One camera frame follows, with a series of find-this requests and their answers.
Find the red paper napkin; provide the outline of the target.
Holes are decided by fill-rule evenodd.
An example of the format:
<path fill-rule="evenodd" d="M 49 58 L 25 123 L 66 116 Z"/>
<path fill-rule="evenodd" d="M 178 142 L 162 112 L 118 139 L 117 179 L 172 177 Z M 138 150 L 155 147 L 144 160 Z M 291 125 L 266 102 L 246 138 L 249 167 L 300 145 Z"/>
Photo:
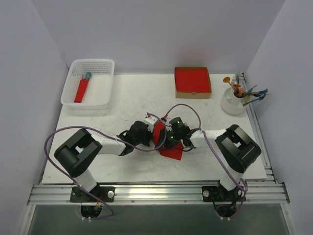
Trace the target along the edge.
<path fill-rule="evenodd" d="M 158 121 L 154 126 L 152 142 L 157 148 L 164 140 L 165 126 Z M 183 154 L 183 145 L 180 141 L 175 142 L 170 131 L 167 131 L 167 140 L 164 145 L 158 149 L 160 155 L 180 161 Z"/>

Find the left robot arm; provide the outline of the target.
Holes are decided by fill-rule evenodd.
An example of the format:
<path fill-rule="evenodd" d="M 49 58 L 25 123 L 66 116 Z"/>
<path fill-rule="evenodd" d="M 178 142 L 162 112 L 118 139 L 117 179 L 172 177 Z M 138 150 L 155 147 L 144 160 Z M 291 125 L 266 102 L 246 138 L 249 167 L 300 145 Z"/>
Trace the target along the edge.
<path fill-rule="evenodd" d="M 116 139 L 92 135 L 81 128 L 57 148 L 55 159 L 68 175 L 82 187 L 81 195 L 87 201 L 94 201 L 99 195 L 97 182 L 89 171 L 89 166 L 99 154 L 125 156 L 140 144 L 149 146 L 154 125 L 147 121 L 135 121 L 129 130 L 117 135 Z"/>

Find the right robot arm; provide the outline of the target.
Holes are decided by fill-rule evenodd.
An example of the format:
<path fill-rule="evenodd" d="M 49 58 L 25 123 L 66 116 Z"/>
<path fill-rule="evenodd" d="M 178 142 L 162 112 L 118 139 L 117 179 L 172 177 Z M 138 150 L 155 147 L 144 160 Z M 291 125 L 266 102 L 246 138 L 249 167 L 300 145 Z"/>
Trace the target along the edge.
<path fill-rule="evenodd" d="M 217 195 L 228 200 L 242 182 L 243 174 L 261 155 L 259 145 L 237 124 L 220 130 L 191 129 L 180 117 L 166 122 L 156 144 L 160 150 L 188 151 L 208 147 L 224 169 Z"/>

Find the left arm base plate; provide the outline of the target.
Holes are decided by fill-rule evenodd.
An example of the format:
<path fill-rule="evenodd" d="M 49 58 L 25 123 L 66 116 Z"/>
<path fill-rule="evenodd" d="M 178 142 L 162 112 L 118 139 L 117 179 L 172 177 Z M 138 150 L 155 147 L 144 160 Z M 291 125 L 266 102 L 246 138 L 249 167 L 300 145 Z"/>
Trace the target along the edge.
<path fill-rule="evenodd" d="M 90 193 L 104 202 L 113 202 L 115 195 L 115 187 L 112 186 L 96 186 Z M 79 187 L 73 187 L 70 195 L 70 202 L 72 203 L 85 203 L 97 202 L 98 199 L 85 193 Z"/>

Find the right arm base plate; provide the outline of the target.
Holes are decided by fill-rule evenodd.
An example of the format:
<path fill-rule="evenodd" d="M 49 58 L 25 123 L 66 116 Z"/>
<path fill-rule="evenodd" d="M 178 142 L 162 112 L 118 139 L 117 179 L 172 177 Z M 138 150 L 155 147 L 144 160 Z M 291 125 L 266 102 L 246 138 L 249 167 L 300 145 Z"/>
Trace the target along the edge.
<path fill-rule="evenodd" d="M 243 198 L 243 192 L 234 188 L 230 191 L 223 186 L 202 186 L 202 199 L 204 202 L 233 202 Z"/>

